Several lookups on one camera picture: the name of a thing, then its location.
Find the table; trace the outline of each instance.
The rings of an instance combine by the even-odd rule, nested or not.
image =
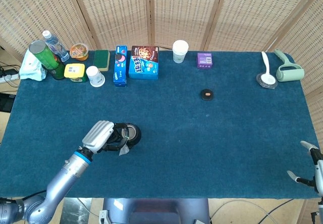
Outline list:
[[[282,62],[267,55],[275,74]],[[109,120],[138,125],[140,143],[127,155],[95,155],[69,197],[316,197],[286,173],[314,174],[299,143],[318,145],[301,84],[260,87],[260,52],[215,51],[213,68],[199,70],[196,51],[182,64],[161,51],[159,79],[128,79],[125,88],[113,85],[114,56],[99,88],[50,75],[22,80],[0,147],[0,196],[45,189],[91,127]],[[200,98],[205,88],[212,101]]]

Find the black puck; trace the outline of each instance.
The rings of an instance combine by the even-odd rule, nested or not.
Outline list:
[[[204,100],[212,100],[213,99],[213,92],[210,89],[203,89],[201,91],[201,98]]]

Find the white paper cup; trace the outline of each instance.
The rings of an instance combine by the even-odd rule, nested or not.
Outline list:
[[[188,43],[184,40],[177,40],[173,44],[173,60],[180,64],[188,51]]]
[[[96,66],[90,66],[86,69],[86,75],[93,87],[100,87],[105,82],[105,77]]]

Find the purple box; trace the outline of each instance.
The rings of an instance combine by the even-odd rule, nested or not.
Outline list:
[[[197,68],[198,69],[210,69],[212,68],[212,54],[199,52],[197,54]]]

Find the plastic bottle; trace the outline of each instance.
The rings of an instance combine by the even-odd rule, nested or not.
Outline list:
[[[58,38],[55,35],[51,34],[49,31],[43,31],[42,35],[45,38],[47,46],[54,54],[61,58],[62,62],[65,62],[70,58],[69,53],[66,51],[66,49],[59,42]]]

